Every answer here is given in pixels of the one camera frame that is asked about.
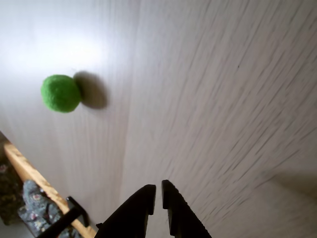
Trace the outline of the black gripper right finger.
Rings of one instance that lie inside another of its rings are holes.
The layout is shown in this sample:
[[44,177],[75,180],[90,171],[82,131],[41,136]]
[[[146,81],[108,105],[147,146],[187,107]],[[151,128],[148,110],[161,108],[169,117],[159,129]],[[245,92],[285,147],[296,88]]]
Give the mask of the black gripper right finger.
[[179,190],[168,180],[162,183],[162,206],[168,213],[169,233],[175,238],[211,238]]

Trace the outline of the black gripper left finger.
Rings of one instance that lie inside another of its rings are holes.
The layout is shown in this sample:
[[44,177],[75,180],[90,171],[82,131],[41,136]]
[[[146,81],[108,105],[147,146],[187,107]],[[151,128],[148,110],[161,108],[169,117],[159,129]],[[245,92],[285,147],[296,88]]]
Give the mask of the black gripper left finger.
[[154,213],[156,186],[148,184],[131,195],[105,222],[97,238],[144,238],[148,217]]

